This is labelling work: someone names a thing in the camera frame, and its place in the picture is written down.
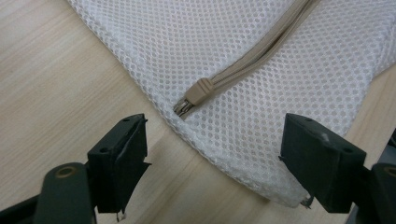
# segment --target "white mesh fabric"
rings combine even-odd
[[[396,1],[322,0],[269,63],[182,120],[172,108],[184,91],[244,55],[293,1],[69,2],[184,140],[287,206],[306,191],[277,158],[285,114],[344,135],[373,76],[396,61]]]

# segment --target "zipper pull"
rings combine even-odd
[[[207,99],[215,90],[212,81],[203,77],[195,82],[184,94],[184,97],[174,107],[175,113],[181,117],[194,106]]]

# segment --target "zipper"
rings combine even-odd
[[[296,0],[268,34],[241,59],[213,77],[203,77],[195,82],[174,106],[175,113],[184,119],[193,107],[200,105],[215,91],[240,80],[266,63],[319,1]]]

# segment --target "wooden table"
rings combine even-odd
[[[125,223],[343,223],[272,203],[184,143],[65,0],[0,3],[0,210],[36,195],[44,174],[86,153],[124,117],[145,113],[152,162]],[[346,138],[371,166],[396,127],[396,67],[377,77]],[[116,223],[99,215],[99,223]]]

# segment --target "mesh laundry bag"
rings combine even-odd
[[[322,0],[267,63],[181,119],[186,89],[240,59],[294,1],[69,2],[185,141],[287,206],[307,192],[277,157],[285,114],[344,135],[372,78],[396,62],[396,1]]]

